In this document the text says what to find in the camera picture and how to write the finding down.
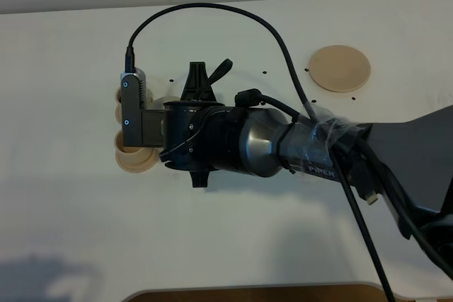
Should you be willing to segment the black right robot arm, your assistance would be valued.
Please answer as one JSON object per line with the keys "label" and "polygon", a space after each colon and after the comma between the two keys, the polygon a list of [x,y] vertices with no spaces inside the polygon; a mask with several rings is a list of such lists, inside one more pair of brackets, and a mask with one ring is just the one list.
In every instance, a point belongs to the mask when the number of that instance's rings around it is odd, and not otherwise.
{"label": "black right robot arm", "polygon": [[206,187],[215,170],[268,178],[280,170],[346,182],[372,204],[383,197],[404,238],[452,272],[452,108],[403,123],[353,123],[321,108],[307,117],[252,88],[234,105],[212,84],[231,62],[183,97],[142,112],[141,140],[170,168]]}

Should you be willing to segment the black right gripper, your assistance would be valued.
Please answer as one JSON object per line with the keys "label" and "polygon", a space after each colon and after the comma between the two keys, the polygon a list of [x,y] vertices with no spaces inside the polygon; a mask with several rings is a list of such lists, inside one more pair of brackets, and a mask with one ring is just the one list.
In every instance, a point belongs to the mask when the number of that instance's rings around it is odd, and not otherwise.
{"label": "black right gripper", "polygon": [[192,100],[208,80],[204,62],[191,62],[180,97],[162,110],[142,112],[142,142],[161,149],[159,159],[166,167],[190,172],[193,188],[208,186],[209,172],[244,172],[239,137],[244,109],[225,106],[207,87]]}

